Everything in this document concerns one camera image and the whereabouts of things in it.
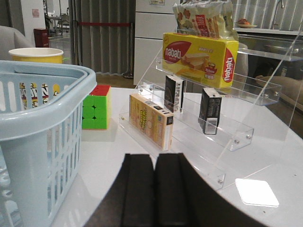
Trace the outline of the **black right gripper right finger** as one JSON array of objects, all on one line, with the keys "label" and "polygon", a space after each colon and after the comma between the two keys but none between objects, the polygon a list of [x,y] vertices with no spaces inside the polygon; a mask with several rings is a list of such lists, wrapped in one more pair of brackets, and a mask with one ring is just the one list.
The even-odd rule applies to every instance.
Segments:
[{"label": "black right gripper right finger", "polygon": [[184,154],[160,154],[155,167],[157,227],[261,227],[220,196]]}]

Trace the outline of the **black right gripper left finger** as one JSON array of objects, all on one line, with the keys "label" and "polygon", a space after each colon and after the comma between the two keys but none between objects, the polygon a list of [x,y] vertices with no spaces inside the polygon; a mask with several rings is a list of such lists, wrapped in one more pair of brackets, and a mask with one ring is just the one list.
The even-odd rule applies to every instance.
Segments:
[{"label": "black right gripper left finger", "polygon": [[154,170],[147,154],[125,154],[123,163],[86,227],[154,226]]}]

